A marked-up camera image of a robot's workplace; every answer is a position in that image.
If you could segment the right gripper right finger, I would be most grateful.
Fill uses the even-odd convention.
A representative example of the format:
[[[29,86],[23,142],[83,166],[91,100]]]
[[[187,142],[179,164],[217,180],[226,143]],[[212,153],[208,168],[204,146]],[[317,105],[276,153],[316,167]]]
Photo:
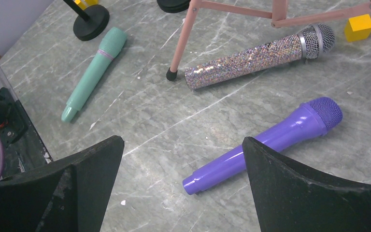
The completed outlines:
[[[253,137],[242,147],[263,232],[371,232],[371,184],[319,171]]]

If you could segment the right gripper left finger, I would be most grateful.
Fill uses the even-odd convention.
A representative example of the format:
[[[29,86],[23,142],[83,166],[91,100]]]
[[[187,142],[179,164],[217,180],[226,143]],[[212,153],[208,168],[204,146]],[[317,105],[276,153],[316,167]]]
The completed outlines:
[[[0,232],[98,232],[125,143],[85,150],[0,181]]]

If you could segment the mint green toy microphone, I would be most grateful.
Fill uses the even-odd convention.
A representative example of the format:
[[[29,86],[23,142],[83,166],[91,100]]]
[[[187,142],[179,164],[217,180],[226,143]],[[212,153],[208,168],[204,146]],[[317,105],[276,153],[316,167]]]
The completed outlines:
[[[91,63],[66,102],[61,121],[71,122],[100,81],[108,66],[121,52],[127,35],[121,29],[111,28],[103,37]]]

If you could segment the glittery rhinestone microphone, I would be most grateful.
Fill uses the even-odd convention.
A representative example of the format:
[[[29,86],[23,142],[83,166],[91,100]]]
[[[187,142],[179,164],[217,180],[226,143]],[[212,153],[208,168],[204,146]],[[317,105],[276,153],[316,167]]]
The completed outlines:
[[[185,82],[195,90],[303,58],[316,59],[335,42],[330,26],[313,24],[297,34],[187,68]]]

